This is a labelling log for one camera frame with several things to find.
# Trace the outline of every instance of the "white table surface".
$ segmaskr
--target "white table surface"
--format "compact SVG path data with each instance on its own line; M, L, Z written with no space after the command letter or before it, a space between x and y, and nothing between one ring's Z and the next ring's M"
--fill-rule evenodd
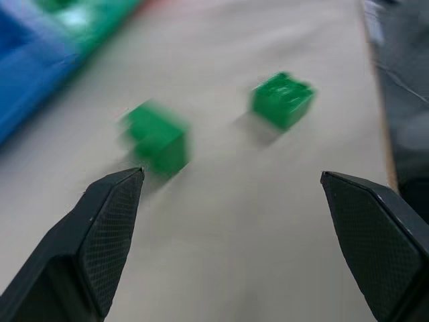
M246 110L281 70L318 95L277 136ZM107 321L374 321L319 179L386 184L375 91L353 0L160 0L0 147L0 289L92 181L131 166L117 121L155 98L191 122L193 159L145 183Z

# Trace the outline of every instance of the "plastic block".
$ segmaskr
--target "plastic block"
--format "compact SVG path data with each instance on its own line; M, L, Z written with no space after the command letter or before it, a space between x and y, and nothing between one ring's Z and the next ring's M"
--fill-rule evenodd
M141 0L33 0L90 54L131 13Z
M155 101L148 101L127 116L128 135L135 142L135 153L149 160L156 172L171 176L188 163L188 126Z
M253 91L251 109L279 129L287 130L307 112L314 89L281 72Z
M75 68L64 41L43 39L42 24L32 29L9 9L0 3L0 142Z

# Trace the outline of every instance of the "blue container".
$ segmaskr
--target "blue container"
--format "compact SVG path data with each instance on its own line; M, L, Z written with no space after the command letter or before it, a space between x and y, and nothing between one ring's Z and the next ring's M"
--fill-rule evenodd
M20 3L0 2L0 143L78 66L73 43Z

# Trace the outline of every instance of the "green block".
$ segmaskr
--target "green block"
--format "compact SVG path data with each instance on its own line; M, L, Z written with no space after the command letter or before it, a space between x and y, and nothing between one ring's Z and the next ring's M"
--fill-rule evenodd
M92 52L141 0L33 0L78 44Z
M137 157L149 160L153 170L172 176L188 161L188 126L154 101L130 112L128 135L135 142Z
M281 72L253 91L251 109L274 126L287 130L307 112L314 89Z

